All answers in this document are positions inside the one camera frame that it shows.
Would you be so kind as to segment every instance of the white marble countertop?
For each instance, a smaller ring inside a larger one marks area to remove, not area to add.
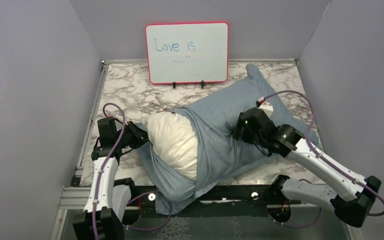
[[[199,84],[153,85],[149,81],[147,64],[110,64],[99,102],[97,120],[104,117],[102,107],[106,103],[115,103],[125,110],[126,120],[134,123],[141,122],[150,114],[170,111],[186,106],[198,99],[225,88],[247,74],[248,62],[230,63],[229,78],[225,83],[206,85],[203,89]],[[295,90],[304,93],[304,87],[293,61],[285,62],[255,62],[275,91]],[[295,94],[282,94],[283,103],[295,118],[308,124],[311,120],[310,109],[302,98]],[[97,140],[98,129],[93,127],[91,141],[87,143],[88,151],[83,157],[83,173],[80,186],[91,186],[93,180],[93,162],[91,153]],[[307,179],[313,183],[321,181],[301,165],[277,157],[249,172],[221,182],[221,185],[263,185],[271,184],[277,175],[288,175],[296,179]],[[132,178],[136,185],[153,185],[148,178],[142,163],[135,151],[121,157],[115,179]]]

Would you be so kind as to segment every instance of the metal frame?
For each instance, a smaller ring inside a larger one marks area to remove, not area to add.
[[[93,100],[92,111],[90,112],[90,116],[89,116],[89,124],[87,125],[86,134],[84,135],[83,143],[81,145],[80,155],[77,161],[77,167],[82,166],[83,158],[85,154],[88,152],[88,143],[91,141],[91,138],[92,138],[92,127],[97,117],[98,106],[102,96],[102,91],[104,90],[105,80],[107,79],[109,64],[105,63],[105,61],[102,61],[102,63],[103,63],[103,66],[102,66],[102,71],[99,78],[98,89],[95,94],[95,99]]]
[[[89,193],[91,191],[90,187],[64,187],[62,190],[61,199],[58,205],[58,211],[55,217],[55,224],[52,230],[50,240],[60,240],[62,237],[64,224],[66,222],[68,210],[82,210],[86,202],[88,201]],[[279,208],[280,205],[273,204],[267,205],[268,209]],[[318,206],[303,203],[291,205],[291,208],[318,208]],[[359,228],[355,228],[349,225],[344,224],[345,231],[348,231],[349,240],[364,240]]]

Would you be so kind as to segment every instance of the gray wall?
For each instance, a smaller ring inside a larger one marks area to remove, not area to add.
[[[382,180],[384,197],[384,0],[333,0],[298,62],[328,154]],[[382,210],[379,201],[372,212]],[[384,216],[365,240],[384,239]]]
[[[100,70],[68,0],[0,0],[0,239],[49,239]]]
[[[331,0],[71,0],[104,60],[146,59],[149,23],[228,21],[233,59],[299,58]]]

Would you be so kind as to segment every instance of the whiteboard stand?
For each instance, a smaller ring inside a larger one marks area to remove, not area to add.
[[[228,79],[227,22],[149,24],[145,28],[152,84],[224,83]]]
[[[202,81],[201,81],[201,88],[202,88],[202,89],[204,89],[204,85],[205,85],[205,82],[204,82],[204,80],[202,80]],[[176,82],[174,81],[174,82],[173,82],[173,89],[175,89],[175,88],[176,88]]]

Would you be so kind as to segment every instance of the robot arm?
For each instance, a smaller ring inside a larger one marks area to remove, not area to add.
[[[312,145],[311,148],[302,132],[287,124],[276,126],[266,112],[264,106],[257,104],[257,107],[241,113],[233,131],[233,138],[262,146],[267,149],[268,156],[277,153],[291,159],[326,183],[309,184],[280,175],[270,186],[269,194],[276,195],[280,200],[301,200],[333,210],[343,222],[353,227],[361,227],[376,199],[362,185],[377,193],[381,181],[374,176],[365,178],[339,164],[316,146]],[[342,175],[312,149],[355,181]]]
[[[121,131],[117,130],[116,127],[116,118],[102,118],[97,121],[97,125],[99,139],[96,141],[91,155],[94,168],[93,182],[83,212],[74,217],[73,228],[79,240],[95,239],[92,230],[93,224],[96,225],[100,240],[123,240],[122,219],[126,206],[132,197],[133,182],[126,181],[115,184],[115,177],[120,164],[120,157],[125,154],[124,148],[137,149],[141,147],[148,141],[148,135],[132,122],[127,122],[118,145],[112,155],[109,155],[121,134]]]

